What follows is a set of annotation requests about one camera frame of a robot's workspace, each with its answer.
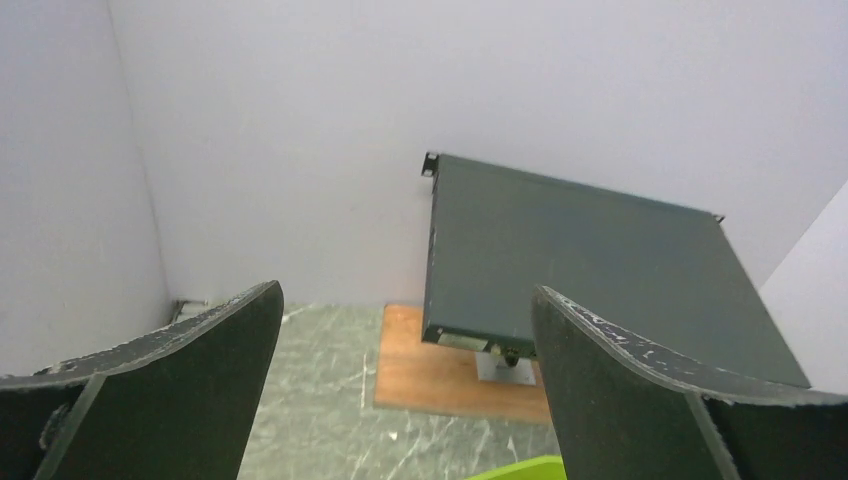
marble floor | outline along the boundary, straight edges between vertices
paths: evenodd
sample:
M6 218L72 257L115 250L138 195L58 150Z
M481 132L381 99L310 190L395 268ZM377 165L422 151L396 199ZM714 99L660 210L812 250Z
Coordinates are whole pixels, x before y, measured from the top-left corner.
M553 429L374 408L382 309L287 307L240 480L463 479L558 454Z

wooden base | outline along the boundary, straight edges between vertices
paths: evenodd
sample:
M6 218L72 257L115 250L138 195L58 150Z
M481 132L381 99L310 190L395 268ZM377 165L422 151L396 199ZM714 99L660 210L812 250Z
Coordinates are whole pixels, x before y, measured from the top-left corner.
M386 307L375 405L551 423L538 365L536 386L480 381L474 352L421 342L421 319L419 308Z

label sticker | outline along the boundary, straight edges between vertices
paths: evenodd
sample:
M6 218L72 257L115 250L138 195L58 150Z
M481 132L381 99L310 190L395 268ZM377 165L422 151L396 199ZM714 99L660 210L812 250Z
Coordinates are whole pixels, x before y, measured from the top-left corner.
M456 335L453 333L443 333L439 337L439 345L462 348L464 350L474 350L475 352L482 352L488 343L488 340L480 340L479 338L465 337L463 335Z

metal stand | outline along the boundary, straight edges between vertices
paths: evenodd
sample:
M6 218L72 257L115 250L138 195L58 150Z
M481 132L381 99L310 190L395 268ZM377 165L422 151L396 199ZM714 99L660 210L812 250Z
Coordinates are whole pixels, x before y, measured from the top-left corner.
M486 382L512 383L515 385L536 385L536 374L530 360L522 358L514 367L506 360L486 352L474 354L477 359L477 378Z

white backdrop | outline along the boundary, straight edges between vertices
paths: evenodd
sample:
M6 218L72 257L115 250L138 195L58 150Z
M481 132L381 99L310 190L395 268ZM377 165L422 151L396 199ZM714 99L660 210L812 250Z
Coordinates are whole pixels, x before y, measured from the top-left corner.
M810 384L848 395L848 183L760 294Z
M0 2L0 375L164 325L157 243L107 3Z
M174 294L420 302L427 149L727 215L762 285L848 178L848 4L112 1Z

